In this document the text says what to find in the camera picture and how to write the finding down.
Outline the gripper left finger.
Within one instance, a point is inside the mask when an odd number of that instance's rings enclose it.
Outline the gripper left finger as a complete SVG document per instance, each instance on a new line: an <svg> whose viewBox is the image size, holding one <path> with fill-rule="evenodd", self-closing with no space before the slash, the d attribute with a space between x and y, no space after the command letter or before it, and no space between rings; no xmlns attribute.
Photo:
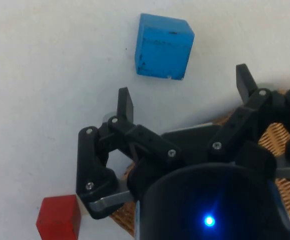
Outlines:
<svg viewBox="0 0 290 240"><path fill-rule="evenodd" d="M126 180L107 167L109 153L119 150L134 162ZM133 123L133 103L126 87L118 91L116 114L100 128L78 134L76 194L94 219L103 219L138 201L149 187L182 165L182 150L162 136Z"/></svg>

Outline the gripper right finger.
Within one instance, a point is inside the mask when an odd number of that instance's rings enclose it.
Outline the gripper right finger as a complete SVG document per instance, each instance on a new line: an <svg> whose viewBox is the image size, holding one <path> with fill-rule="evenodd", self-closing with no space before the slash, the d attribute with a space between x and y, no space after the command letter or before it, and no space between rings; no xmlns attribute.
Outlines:
<svg viewBox="0 0 290 240"><path fill-rule="evenodd" d="M258 141L273 124L282 124L290 134L290 90L282 94L259 88L247 65L236 66L236 86L243 101L210 141L208 159L234 162L266 179L290 181L290 140L284 153L275 157Z"/></svg>

